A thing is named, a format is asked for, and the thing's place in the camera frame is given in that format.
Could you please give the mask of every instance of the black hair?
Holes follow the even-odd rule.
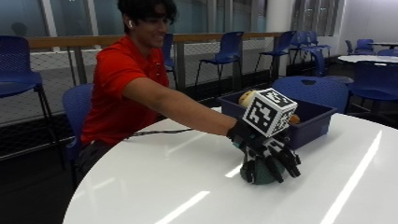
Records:
[[[161,4],[165,8],[165,15],[160,15],[156,12],[156,6]],[[119,0],[119,10],[123,15],[125,14],[135,23],[139,24],[139,20],[145,21],[147,18],[163,18],[165,17],[171,24],[177,19],[179,11],[173,0]],[[129,29],[124,24],[124,32],[128,33]]]

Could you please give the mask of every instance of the ar marker cube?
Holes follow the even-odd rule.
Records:
[[[288,122],[296,109],[297,102],[273,88],[256,91],[244,120],[267,137],[271,137],[289,127]]]

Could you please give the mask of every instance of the white round table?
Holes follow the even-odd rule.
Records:
[[[357,63],[360,61],[374,61],[380,63],[398,63],[398,57],[394,56],[349,55],[349,56],[340,56],[337,59],[346,63]]]
[[[144,131],[184,128],[167,119]],[[225,137],[133,137],[89,171],[64,223],[397,223],[397,136],[334,114],[329,133],[297,150],[301,176],[263,186],[240,177],[244,154]]]

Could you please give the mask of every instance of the black and white pattern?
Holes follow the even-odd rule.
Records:
[[[283,94],[280,94],[273,89],[268,89],[260,93],[268,100],[276,103],[276,105],[284,108],[286,105],[293,105],[294,101],[286,98]]]
[[[272,128],[276,115],[277,110],[259,98],[255,98],[249,112],[247,113],[247,118],[244,119],[263,132],[263,134],[267,134]]]
[[[275,126],[272,135],[275,135],[276,133],[279,133],[280,131],[283,131],[285,129],[286,123],[289,122],[289,119],[294,113],[294,110],[296,110],[296,107],[294,107],[294,109],[284,112],[284,114],[281,115],[280,120]]]

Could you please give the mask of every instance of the window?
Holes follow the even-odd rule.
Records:
[[[233,2],[233,31],[251,31],[252,0],[235,0]]]
[[[333,35],[338,0],[296,0],[292,29]]]
[[[225,2],[224,0],[217,0],[217,11],[216,11],[216,32],[223,33],[225,31]]]
[[[0,0],[0,34],[47,36],[40,0]]]
[[[267,31],[267,6],[268,0],[259,1],[257,31]]]
[[[180,17],[169,32],[196,34],[208,32],[208,0],[175,0]]]
[[[58,36],[92,35],[84,0],[51,0]]]
[[[117,0],[95,0],[99,35],[123,35],[124,20]]]

